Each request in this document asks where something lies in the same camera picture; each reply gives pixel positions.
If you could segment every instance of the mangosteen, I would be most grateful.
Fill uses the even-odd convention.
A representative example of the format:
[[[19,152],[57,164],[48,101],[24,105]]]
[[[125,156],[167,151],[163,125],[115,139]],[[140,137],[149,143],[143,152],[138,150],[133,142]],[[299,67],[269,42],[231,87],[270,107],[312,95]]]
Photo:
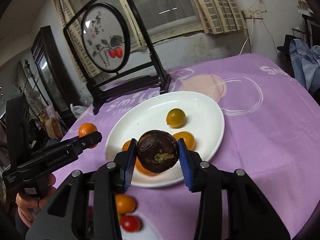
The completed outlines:
[[[165,131],[151,130],[144,133],[138,141],[137,150],[142,166],[153,173],[172,168],[179,159],[178,143]]]

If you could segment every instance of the tablecloth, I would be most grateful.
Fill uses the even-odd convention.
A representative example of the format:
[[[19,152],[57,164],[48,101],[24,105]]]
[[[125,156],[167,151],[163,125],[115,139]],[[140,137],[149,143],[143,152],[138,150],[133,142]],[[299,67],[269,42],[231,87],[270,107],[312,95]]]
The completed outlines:
[[[224,113],[224,137],[210,162],[224,171],[244,169],[293,238],[320,199],[318,104],[295,79],[258,55],[202,62],[169,72],[170,91],[203,93]],[[105,144],[112,127],[134,106],[158,94],[159,89],[148,89],[122,96],[104,104],[96,116],[90,106],[64,139],[76,136],[82,123],[92,122],[102,133],[102,142],[56,171],[55,186],[75,169],[89,172],[106,163]],[[158,189],[131,186],[127,194],[137,200],[136,213],[150,232],[148,238],[134,233],[124,239],[193,239],[200,194],[190,193],[183,183]]]

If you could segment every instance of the hand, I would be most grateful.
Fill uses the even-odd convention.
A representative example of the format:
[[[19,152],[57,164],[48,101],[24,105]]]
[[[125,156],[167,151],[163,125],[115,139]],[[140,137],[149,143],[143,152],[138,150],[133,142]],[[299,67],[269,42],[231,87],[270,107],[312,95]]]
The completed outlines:
[[[48,175],[48,183],[50,185],[50,188],[48,190],[47,195],[41,199],[38,203],[38,201],[35,198],[32,198],[24,193],[18,193],[16,197],[16,202],[18,205],[18,214],[22,221],[30,227],[32,222],[35,220],[31,212],[29,211],[29,208],[35,208],[40,207],[41,209],[43,206],[47,203],[49,198],[52,196],[52,194],[55,192],[56,188],[53,187],[53,185],[56,183],[56,177],[51,173]]]

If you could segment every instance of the door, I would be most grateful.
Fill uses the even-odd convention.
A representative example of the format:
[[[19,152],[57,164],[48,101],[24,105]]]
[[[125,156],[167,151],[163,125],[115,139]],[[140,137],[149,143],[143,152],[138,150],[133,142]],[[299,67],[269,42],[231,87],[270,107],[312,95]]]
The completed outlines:
[[[65,69],[50,26],[40,29],[31,53],[54,109],[66,125],[71,127],[76,119],[70,110],[70,104],[81,105],[79,94]]]

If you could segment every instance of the white sticker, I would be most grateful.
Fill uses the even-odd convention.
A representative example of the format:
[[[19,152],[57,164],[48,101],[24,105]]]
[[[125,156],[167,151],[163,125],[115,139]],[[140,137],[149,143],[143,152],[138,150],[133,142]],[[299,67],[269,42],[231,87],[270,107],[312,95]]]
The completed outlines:
[[[25,187],[24,191],[26,192],[27,195],[35,195],[37,194],[37,191],[34,187]]]

